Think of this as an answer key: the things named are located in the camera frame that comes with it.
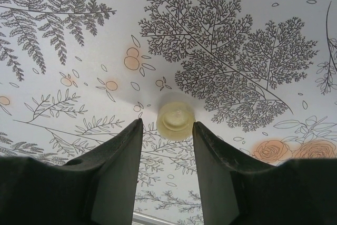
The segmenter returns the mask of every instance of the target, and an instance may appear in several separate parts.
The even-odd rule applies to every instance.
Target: wallpaper
[[[135,211],[202,225],[191,138],[162,101],[252,157],[337,155],[337,0],[0,0],[0,156],[62,165],[144,121]]]

